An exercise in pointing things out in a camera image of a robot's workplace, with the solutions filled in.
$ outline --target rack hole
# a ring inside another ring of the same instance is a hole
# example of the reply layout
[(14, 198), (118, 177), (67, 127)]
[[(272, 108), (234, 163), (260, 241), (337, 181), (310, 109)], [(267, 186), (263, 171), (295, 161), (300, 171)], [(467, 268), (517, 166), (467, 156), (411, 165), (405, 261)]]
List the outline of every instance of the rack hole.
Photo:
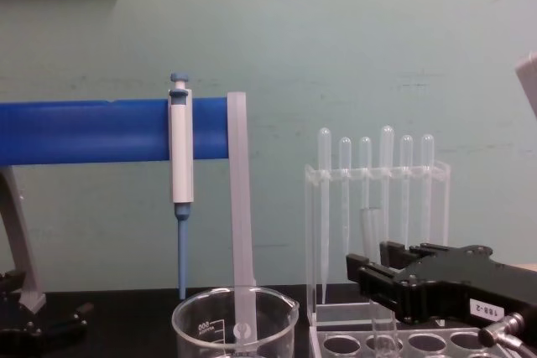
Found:
[(446, 342), (438, 335), (411, 335), (409, 343), (416, 350), (427, 352), (440, 351), (446, 348)]
[[(380, 335), (378, 338), (379, 339), (386, 339), (386, 341), (391, 341), (391, 339), (392, 339), (391, 337), (388, 337), (387, 335)], [(366, 345), (371, 350), (375, 349), (375, 337), (373, 335), (371, 337), (368, 337), (368, 339), (366, 340)], [(401, 350), (403, 348), (403, 341), (397, 340), (397, 346)]]
[(477, 337), (476, 333), (455, 333), (451, 336), (453, 344), (467, 350), (481, 350), (485, 348)]
[(336, 335), (326, 339), (323, 345), (327, 351), (341, 355), (352, 356), (360, 350), (360, 343), (348, 335)]
[(468, 356), (468, 358), (498, 358), (498, 357), (496, 355), (486, 354), (482, 352), (481, 354), (472, 354)]

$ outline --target metal stand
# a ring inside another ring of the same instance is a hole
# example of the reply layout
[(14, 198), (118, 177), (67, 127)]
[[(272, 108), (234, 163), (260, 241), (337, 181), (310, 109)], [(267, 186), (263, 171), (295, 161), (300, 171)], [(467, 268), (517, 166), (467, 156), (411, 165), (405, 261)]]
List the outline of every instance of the metal stand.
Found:
[(0, 168), (0, 215), (8, 235), (15, 268), (26, 273), (19, 302), (36, 313), (44, 305), (45, 297), (37, 275), (12, 167)]

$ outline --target beaker rim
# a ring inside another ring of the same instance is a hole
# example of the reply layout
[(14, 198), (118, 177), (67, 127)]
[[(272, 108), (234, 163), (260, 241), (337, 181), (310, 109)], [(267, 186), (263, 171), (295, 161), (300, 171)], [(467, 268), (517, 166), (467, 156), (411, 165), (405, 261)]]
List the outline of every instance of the beaker rim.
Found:
[[(210, 343), (203, 340), (198, 340), (187, 333), (185, 333), (183, 330), (179, 328), (177, 323), (175, 323), (175, 318), (179, 314), (179, 312), (189, 305), (193, 304), (194, 302), (198, 301), (199, 299), (207, 298), (211, 295), (214, 295), (215, 293), (232, 293), (236, 289), (248, 289), (250, 292), (254, 293), (265, 293), (268, 295), (272, 295), (276, 298), (282, 299), (284, 302), (286, 302), (290, 306), (289, 316), (290, 316), (290, 322), (289, 324), (282, 330), (280, 330), (278, 333), (274, 333), (273, 335), (270, 335), (269, 337), (265, 337), (261, 340), (257, 340), (251, 343), (245, 343), (245, 344), (220, 344), (220, 343)], [(287, 333), (289, 333), (296, 325), (296, 322), (299, 319), (299, 306), (300, 304), (295, 301), (292, 298), (289, 298), (286, 295), (283, 295), (282, 293), (279, 293), (278, 291), (274, 291), (270, 288), (265, 287), (257, 287), (257, 286), (239, 286), (239, 287), (220, 287), (220, 288), (213, 288), (208, 291), (204, 291), (202, 293), (197, 293), (196, 295), (193, 295), (187, 299), (185, 299), (182, 303), (177, 305), (177, 307), (174, 309), (174, 312), (171, 316), (171, 325), (173, 326), (175, 332), (185, 340), (189, 341), (192, 344), (198, 345), (200, 347), (205, 348), (211, 348), (211, 349), (236, 349), (237, 347), (251, 347), (251, 348), (258, 348), (261, 345), (265, 345), (267, 343), (270, 343), (272, 341), (275, 341)]]

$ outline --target blue horizontal bar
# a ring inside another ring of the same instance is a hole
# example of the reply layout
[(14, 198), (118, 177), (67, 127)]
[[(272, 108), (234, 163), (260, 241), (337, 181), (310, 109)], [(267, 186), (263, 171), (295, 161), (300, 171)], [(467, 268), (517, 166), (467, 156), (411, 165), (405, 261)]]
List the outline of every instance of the blue horizontal bar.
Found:
[[(169, 159), (166, 100), (0, 104), (0, 166)], [(196, 98), (194, 158), (227, 158), (227, 99)]]

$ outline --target cable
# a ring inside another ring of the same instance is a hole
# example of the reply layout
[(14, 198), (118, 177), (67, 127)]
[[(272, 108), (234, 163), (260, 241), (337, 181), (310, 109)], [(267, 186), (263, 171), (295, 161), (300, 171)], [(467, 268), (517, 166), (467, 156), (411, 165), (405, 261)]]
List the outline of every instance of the cable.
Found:
[(525, 344), (522, 344), (517, 350), (523, 358), (536, 358), (537, 355)]

